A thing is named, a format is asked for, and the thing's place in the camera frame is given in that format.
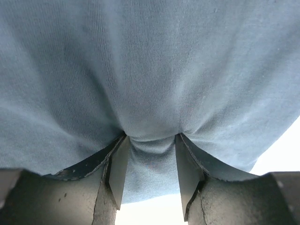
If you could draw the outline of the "grey-blue t shirt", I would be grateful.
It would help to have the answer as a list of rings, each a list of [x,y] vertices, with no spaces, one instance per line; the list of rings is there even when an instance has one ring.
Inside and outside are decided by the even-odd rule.
[[[123,202],[179,192],[174,139],[250,171],[300,115],[297,0],[3,0],[0,166],[56,173],[122,133]]]

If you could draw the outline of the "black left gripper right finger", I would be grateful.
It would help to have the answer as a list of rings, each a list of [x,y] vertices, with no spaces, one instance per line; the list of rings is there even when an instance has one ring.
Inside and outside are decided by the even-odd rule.
[[[190,225],[297,225],[299,172],[257,176],[234,168],[185,135],[175,137],[184,220]]]

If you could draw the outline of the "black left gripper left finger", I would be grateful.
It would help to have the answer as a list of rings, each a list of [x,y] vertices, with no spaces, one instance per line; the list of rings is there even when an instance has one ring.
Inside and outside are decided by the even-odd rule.
[[[1,224],[113,225],[121,207],[129,147],[129,138],[121,135],[56,174],[2,168]]]

